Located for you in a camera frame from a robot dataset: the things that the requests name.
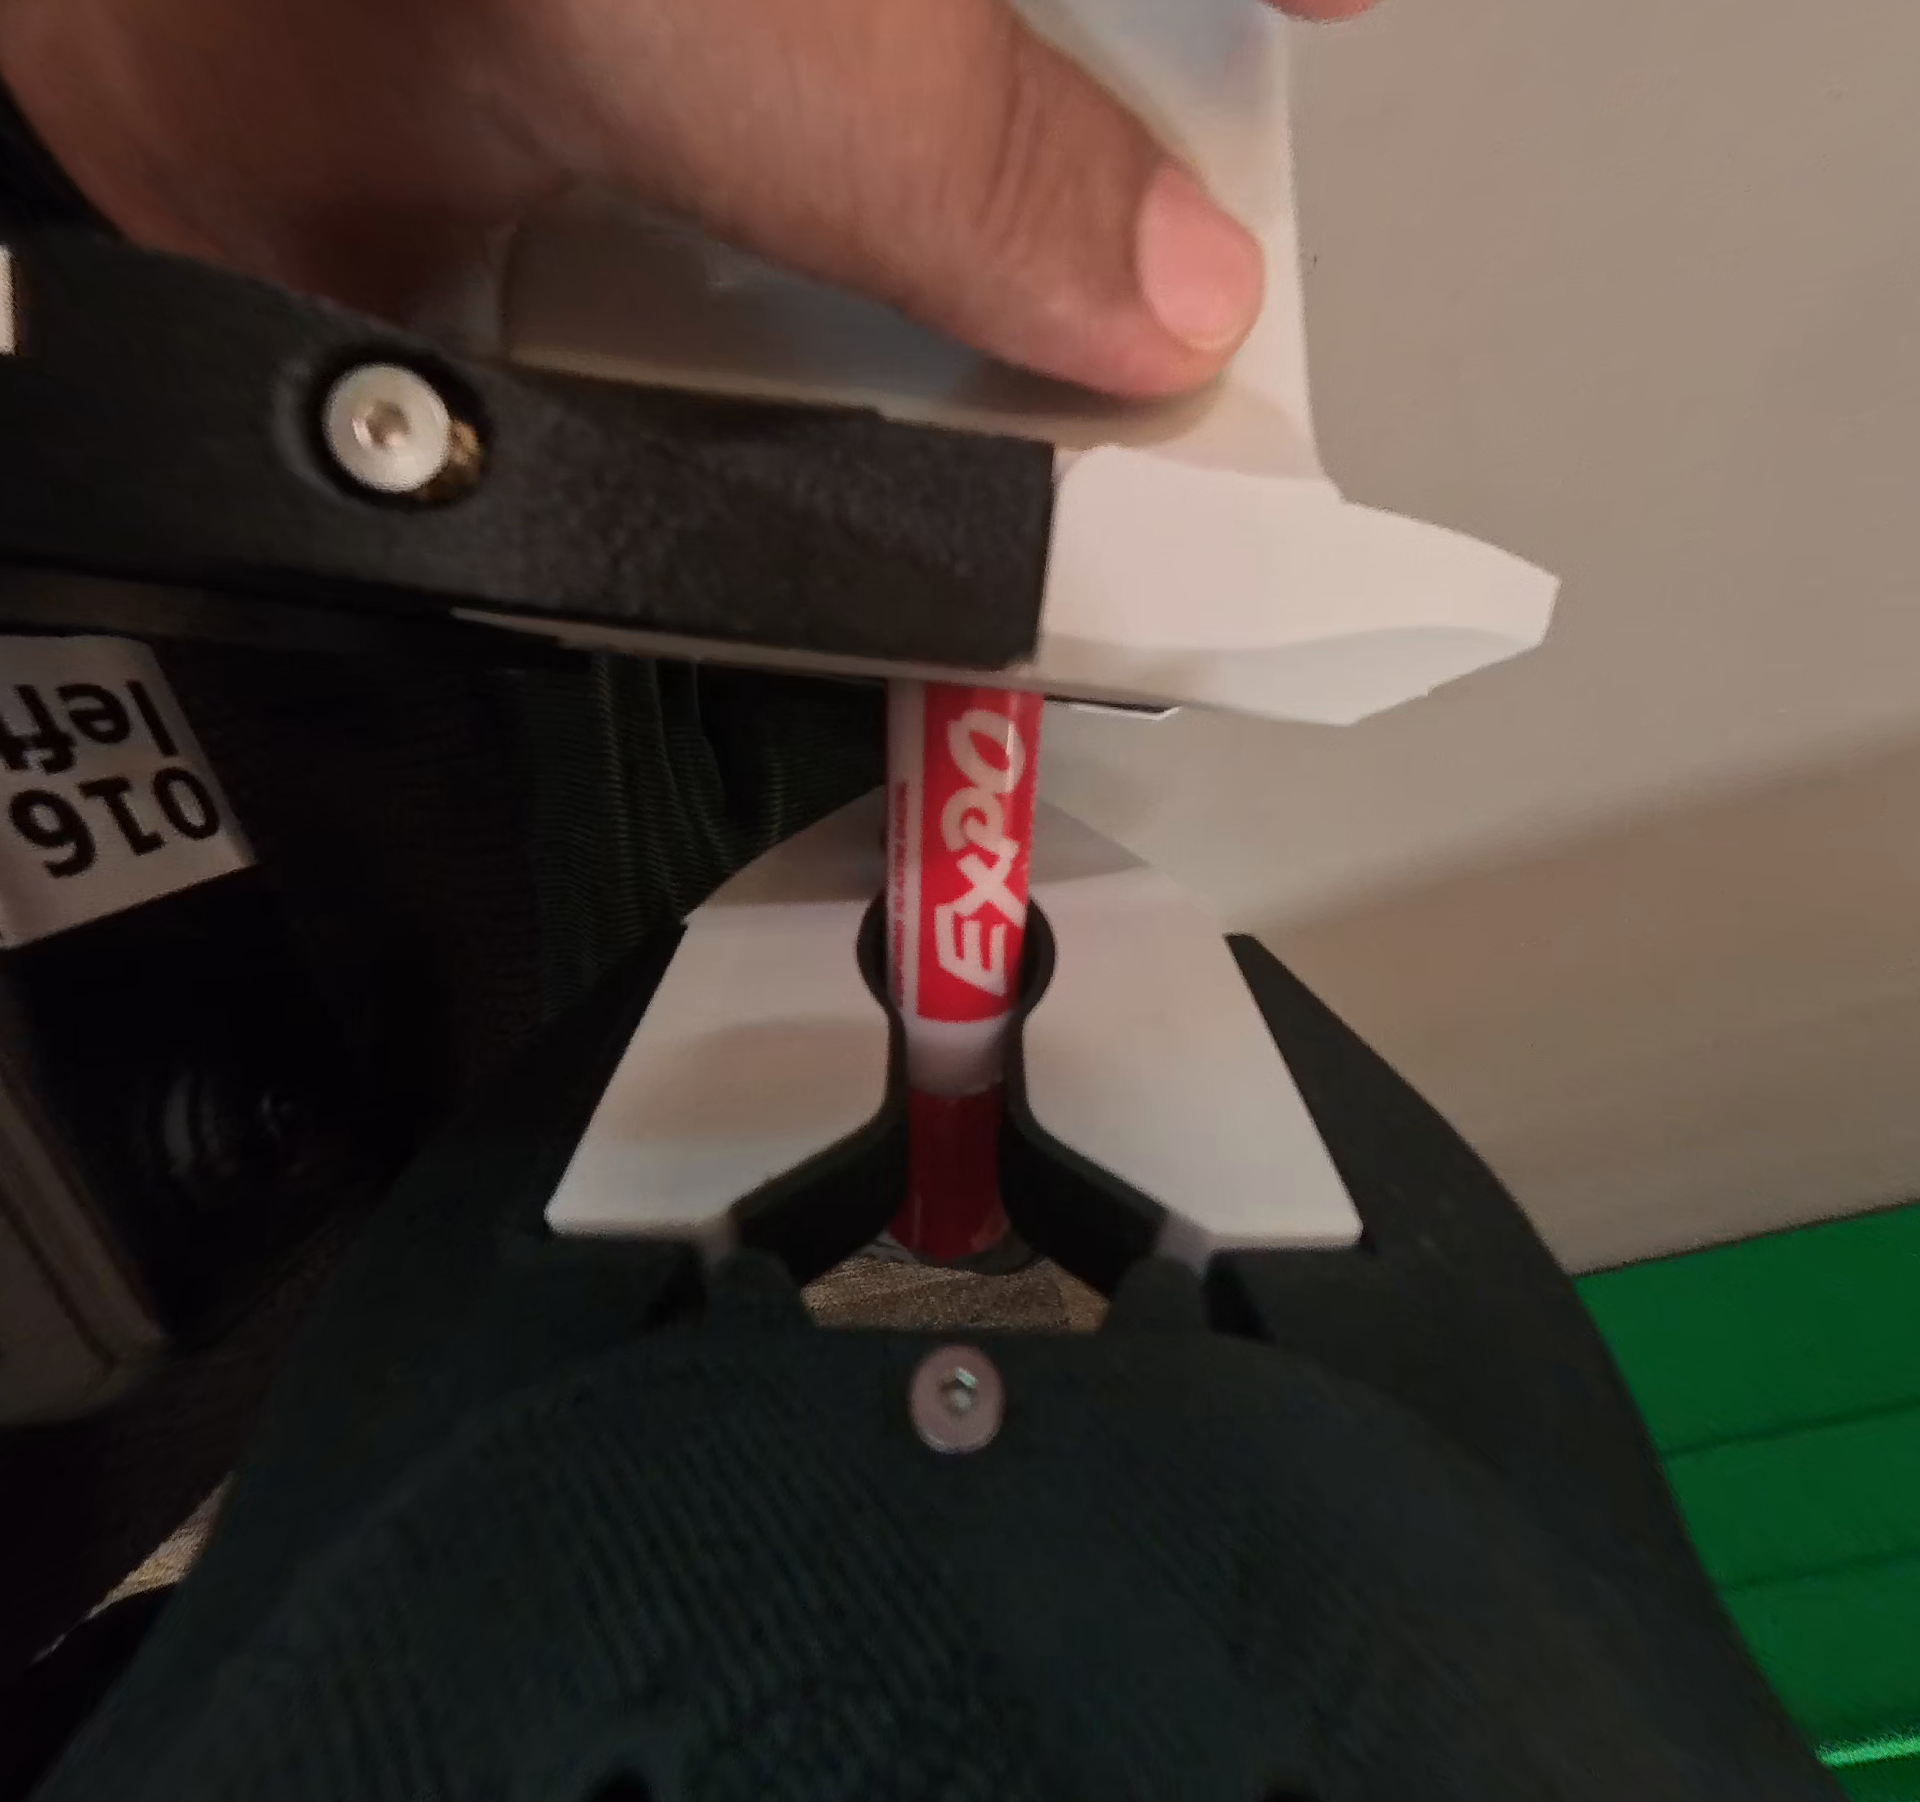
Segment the white desk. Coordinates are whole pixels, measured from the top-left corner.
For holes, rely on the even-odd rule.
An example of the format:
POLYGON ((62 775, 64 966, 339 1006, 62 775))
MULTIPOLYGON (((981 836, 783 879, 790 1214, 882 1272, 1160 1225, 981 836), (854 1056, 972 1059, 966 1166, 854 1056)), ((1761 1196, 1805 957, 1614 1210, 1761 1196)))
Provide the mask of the white desk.
POLYGON ((1918 0, 1391 0, 1299 40, 1312 396, 1559 574, 1343 734, 1251 930, 1576 1270, 1915 1200, 1918 0))

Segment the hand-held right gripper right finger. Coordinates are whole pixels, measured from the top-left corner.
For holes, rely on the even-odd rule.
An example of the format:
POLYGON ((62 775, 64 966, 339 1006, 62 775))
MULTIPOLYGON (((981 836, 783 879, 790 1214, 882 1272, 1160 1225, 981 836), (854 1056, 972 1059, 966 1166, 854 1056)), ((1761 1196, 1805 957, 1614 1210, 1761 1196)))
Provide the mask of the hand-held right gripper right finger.
POLYGON ((1000 1196, 1069 1270, 1349 1252, 1361 1217, 1227 935, 1115 842, 1040 842, 1000 1196))

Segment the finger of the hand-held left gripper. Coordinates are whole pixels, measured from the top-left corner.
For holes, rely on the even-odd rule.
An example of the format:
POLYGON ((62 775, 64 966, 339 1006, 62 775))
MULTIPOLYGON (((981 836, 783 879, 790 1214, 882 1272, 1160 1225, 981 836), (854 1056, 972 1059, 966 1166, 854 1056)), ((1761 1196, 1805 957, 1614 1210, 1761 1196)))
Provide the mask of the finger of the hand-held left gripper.
POLYGON ((1262 930, 1357 888, 1328 762, 1343 734, 1214 710, 1049 704, 1044 798, 1223 925, 1262 930))
POLYGON ((1547 570, 1322 476, 1090 448, 1058 479, 1035 681, 1350 728, 1531 653, 1557 596, 1547 570))

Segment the red dry erase marker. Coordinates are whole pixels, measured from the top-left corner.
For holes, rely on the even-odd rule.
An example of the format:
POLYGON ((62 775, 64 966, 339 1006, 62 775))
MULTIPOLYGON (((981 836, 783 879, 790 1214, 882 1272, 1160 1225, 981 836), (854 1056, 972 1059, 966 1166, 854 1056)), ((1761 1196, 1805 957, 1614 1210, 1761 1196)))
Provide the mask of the red dry erase marker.
POLYGON ((889 684, 885 968, 903 1031, 909 1175, 889 1234, 934 1264, 995 1255, 1004 1050, 1026 935, 1036 694, 889 684))

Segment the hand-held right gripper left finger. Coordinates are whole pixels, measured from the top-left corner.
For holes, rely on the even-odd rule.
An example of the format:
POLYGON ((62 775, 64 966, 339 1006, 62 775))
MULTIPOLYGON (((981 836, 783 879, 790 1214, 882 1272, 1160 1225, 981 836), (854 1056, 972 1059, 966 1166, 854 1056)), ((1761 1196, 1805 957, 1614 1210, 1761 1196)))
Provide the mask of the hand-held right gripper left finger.
POLYGON ((884 801, 777 843, 691 913, 544 1205, 564 1239, 831 1270, 907 1184, 884 801))

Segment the person's left hand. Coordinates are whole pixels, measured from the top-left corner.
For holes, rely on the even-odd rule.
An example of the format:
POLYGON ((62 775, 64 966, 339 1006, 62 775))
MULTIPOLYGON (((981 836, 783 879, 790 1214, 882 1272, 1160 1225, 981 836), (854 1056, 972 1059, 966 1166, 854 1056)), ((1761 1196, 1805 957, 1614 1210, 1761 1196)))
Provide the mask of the person's left hand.
POLYGON ((112 228, 387 321, 579 182, 1115 396, 1265 294, 1012 0, 3 0, 3 56, 112 228))

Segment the green plastic bin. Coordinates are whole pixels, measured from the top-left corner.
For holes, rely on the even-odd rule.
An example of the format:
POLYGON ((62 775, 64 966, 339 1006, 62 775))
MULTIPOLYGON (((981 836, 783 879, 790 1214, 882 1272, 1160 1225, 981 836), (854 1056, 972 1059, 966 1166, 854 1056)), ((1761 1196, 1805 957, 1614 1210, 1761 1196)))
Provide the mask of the green plastic bin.
POLYGON ((1852 1797, 1918 1795, 1918 1210, 1580 1276, 1694 1546, 1852 1797))

